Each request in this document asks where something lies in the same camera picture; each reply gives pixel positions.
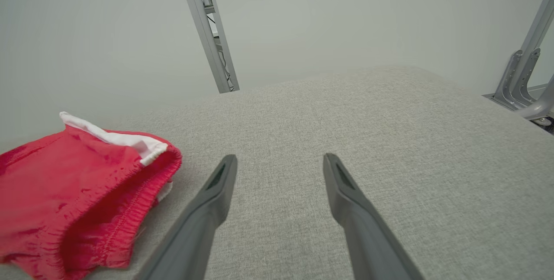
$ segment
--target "red garment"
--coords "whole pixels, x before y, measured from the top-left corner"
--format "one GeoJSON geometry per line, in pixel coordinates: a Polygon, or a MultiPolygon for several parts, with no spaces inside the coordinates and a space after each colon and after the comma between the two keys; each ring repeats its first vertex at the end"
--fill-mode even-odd
{"type": "Polygon", "coordinates": [[[61,117],[63,132],[0,155],[0,262],[44,280],[125,268],[180,152],[157,136],[61,117]]]}

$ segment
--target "metal leg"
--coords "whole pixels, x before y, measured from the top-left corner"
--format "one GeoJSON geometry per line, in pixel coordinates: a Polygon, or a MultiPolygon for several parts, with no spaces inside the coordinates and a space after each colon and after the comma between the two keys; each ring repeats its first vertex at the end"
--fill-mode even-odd
{"type": "Polygon", "coordinates": [[[540,55],[540,48],[534,49],[534,51],[529,54],[529,58],[526,61],[523,70],[521,71],[518,82],[516,83],[514,90],[512,91],[512,96],[516,99],[516,101],[526,106],[529,106],[535,101],[535,99],[532,98],[531,95],[529,95],[527,83],[529,81],[529,78],[531,77],[531,73],[533,72],[535,64],[537,63],[538,57],[540,55]]]}
{"type": "Polygon", "coordinates": [[[546,117],[548,112],[554,107],[554,77],[548,83],[548,86],[541,97],[530,106],[517,110],[515,113],[528,120],[535,120],[546,117]]]}
{"type": "Polygon", "coordinates": [[[510,92],[510,83],[514,78],[514,73],[521,59],[521,55],[523,55],[522,50],[516,51],[512,55],[510,62],[506,67],[506,71],[504,71],[504,75],[502,76],[502,81],[500,81],[498,88],[496,89],[496,93],[492,97],[492,99],[497,103],[503,104],[512,110],[518,110],[519,108],[524,107],[524,105],[521,105],[515,100],[510,92]]]}
{"type": "Polygon", "coordinates": [[[206,6],[204,0],[187,0],[190,13],[192,14],[192,19],[196,25],[196,30],[198,31],[198,36],[200,37],[200,42],[202,47],[204,47],[204,52],[206,53],[206,58],[208,59],[208,64],[212,70],[214,80],[216,81],[217,88],[220,93],[226,93],[232,90],[228,79],[231,80],[234,90],[238,90],[237,77],[233,68],[233,62],[230,60],[229,48],[227,47],[227,40],[224,38],[223,26],[221,25],[221,18],[219,13],[214,6],[206,6]],[[219,57],[218,47],[214,40],[212,30],[209,25],[208,13],[214,13],[216,18],[216,26],[218,29],[219,37],[221,38],[223,53],[226,60],[226,65],[223,64],[219,57]]]}

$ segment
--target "folded clothing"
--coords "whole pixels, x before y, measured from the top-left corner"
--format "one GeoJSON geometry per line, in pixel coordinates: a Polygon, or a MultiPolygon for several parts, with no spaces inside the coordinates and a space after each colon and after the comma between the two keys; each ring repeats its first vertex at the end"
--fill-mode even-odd
{"type": "Polygon", "coordinates": [[[146,213],[171,189],[180,152],[157,136],[60,117],[63,132],[0,155],[0,262],[45,280],[125,268],[146,213]]]}

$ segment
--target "white fabric edge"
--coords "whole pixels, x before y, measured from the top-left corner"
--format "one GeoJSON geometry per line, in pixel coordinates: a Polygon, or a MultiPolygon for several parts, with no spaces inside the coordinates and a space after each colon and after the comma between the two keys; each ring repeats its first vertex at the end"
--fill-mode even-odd
{"type": "MultiPolygon", "coordinates": [[[[165,142],[161,142],[150,136],[106,132],[87,120],[77,118],[67,112],[61,112],[60,118],[64,124],[83,130],[107,144],[133,147],[140,155],[140,162],[144,166],[150,165],[160,154],[163,154],[167,150],[167,144],[165,142]]],[[[162,199],[167,196],[172,186],[173,184],[171,182],[164,184],[157,195],[158,201],[162,201],[162,199]]]]}

